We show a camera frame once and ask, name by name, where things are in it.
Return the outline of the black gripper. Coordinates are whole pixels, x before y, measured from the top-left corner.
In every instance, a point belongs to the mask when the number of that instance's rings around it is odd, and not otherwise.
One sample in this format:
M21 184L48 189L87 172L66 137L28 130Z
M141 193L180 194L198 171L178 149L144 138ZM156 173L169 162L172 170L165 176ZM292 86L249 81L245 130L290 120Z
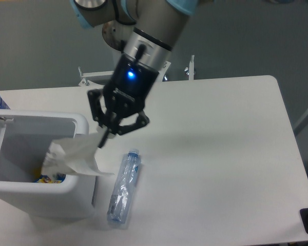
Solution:
M104 131L98 148L102 148L110 135L122 136L147 126L150 123L142 111L145 100L159 72L157 70L134 64L133 60L123 54L108 84L103 89L87 92L92 118ZM123 118L138 113L134 123L120 126L118 114Z

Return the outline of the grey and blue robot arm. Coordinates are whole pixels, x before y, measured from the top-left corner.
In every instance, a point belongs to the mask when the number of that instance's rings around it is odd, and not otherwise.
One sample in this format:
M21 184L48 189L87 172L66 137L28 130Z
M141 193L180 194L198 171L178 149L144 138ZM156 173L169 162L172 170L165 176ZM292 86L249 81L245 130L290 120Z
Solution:
M149 124L145 101L198 1L71 1L84 28L110 21L132 27L109 82L88 91L93 120L105 130L99 148L115 135Z

